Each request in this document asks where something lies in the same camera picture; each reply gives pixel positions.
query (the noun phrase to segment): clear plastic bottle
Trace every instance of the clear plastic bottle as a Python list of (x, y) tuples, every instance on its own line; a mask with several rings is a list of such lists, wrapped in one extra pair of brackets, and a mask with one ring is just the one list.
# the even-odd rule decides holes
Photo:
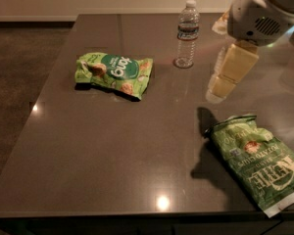
[(176, 67), (190, 68), (198, 38), (200, 15), (196, 10), (196, 1), (187, 0), (186, 8), (178, 16), (177, 58), (173, 61)]

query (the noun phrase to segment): bottle label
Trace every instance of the bottle label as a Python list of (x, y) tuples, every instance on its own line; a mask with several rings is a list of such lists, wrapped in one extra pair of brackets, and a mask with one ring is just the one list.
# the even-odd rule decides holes
[(199, 26), (197, 23), (182, 23), (177, 30), (177, 39), (179, 40), (192, 41), (198, 38)]

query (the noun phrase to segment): crumpled chip bag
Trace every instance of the crumpled chip bag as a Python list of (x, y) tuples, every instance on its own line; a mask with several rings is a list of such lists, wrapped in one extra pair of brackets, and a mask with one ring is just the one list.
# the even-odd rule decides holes
[(141, 100), (147, 88), (153, 60), (133, 60), (106, 53), (87, 53), (76, 61), (75, 82), (121, 91)]
[(230, 117), (205, 133), (260, 209), (272, 217), (294, 204), (294, 152), (256, 116)]

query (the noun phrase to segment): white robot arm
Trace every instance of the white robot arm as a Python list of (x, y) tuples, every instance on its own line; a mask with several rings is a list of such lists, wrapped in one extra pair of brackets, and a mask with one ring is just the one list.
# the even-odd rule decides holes
[(233, 0), (227, 33), (257, 46), (276, 41), (294, 25), (294, 0)]

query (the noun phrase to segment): table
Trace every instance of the table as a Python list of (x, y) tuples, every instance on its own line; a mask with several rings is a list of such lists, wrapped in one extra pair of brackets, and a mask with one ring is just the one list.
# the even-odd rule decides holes
[[(172, 64), (176, 14), (80, 15), (0, 176), (0, 225), (13, 234), (63, 234), (66, 226), (69, 234), (76, 222), (95, 229), (110, 220), (116, 226), (104, 226), (107, 234), (213, 227), (235, 234), (232, 221), (242, 234), (255, 221), (252, 234), (263, 234), (279, 224), (281, 215), (268, 220), (248, 199), (202, 133), (216, 120), (252, 113), (294, 150), (290, 33), (263, 47), (256, 66), (213, 105), (208, 81), (218, 51), (233, 42), (211, 31), (219, 16), (202, 15), (194, 66), (181, 70)], [(75, 89), (75, 61), (88, 52), (153, 58), (142, 101)], [(294, 218), (294, 207), (282, 215)], [(132, 230), (138, 219), (144, 223)]]

